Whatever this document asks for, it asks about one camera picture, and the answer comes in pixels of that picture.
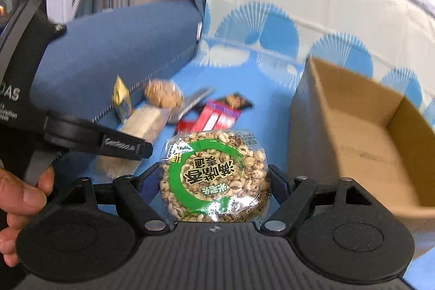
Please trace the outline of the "person's left hand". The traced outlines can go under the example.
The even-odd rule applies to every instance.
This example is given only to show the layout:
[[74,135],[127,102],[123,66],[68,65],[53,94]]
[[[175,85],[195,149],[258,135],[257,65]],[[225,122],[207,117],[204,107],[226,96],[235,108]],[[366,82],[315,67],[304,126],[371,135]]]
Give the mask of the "person's left hand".
[[34,215],[43,210],[54,181],[55,171],[51,166],[40,175],[36,186],[1,169],[1,210],[6,213],[6,227],[1,230],[1,254],[7,266],[18,265],[15,248],[18,234]]

